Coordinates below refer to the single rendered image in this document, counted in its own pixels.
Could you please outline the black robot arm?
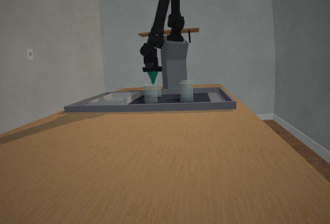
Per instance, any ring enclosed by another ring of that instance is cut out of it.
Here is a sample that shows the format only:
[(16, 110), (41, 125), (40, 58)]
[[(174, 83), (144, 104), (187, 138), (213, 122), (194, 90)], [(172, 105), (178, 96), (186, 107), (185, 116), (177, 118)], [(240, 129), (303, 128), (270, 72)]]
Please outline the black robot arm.
[[(151, 28), (148, 41), (147, 43), (144, 43), (140, 49), (146, 68), (158, 67), (156, 48), (161, 49), (164, 44), (164, 23), (166, 20), (169, 2), (170, 0), (159, 0), (155, 21)], [(171, 14), (168, 16), (168, 27), (172, 29), (170, 35), (167, 35), (167, 40), (183, 42), (184, 39), (181, 34), (181, 30), (183, 29), (184, 24), (184, 17), (182, 17), (180, 13), (180, 0), (171, 0)]]

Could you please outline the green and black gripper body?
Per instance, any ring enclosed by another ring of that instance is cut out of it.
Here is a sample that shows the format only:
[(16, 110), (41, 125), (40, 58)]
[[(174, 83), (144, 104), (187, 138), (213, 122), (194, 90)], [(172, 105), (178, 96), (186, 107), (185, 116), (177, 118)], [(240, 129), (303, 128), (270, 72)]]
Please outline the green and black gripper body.
[(162, 71), (162, 67), (161, 66), (151, 67), (151, 68), (143, 67), (142, 70), (143, 70), (143, 72), (153, 72), (153, 71), (161, 72)]

